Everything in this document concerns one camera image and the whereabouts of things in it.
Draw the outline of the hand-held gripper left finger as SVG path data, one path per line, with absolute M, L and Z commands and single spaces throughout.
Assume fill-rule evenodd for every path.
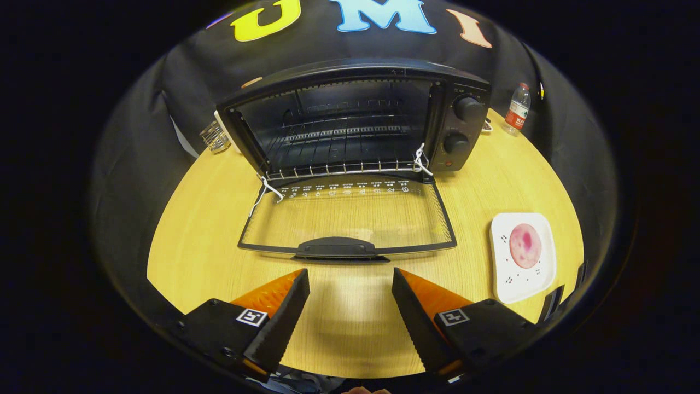
M 175 336 L 218 367 L 266 382 L 287 351 L 308 295 L 308 271 L 299 269 L 233 301 L 203 302 L 175 321 Z

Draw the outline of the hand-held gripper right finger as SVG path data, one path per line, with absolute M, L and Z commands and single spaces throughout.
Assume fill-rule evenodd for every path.
M 393 270 L 392 295 L 425 371 L 436 377 L 483 372 L 536 331 L 495 299 L 473 302 L 400 268 Z

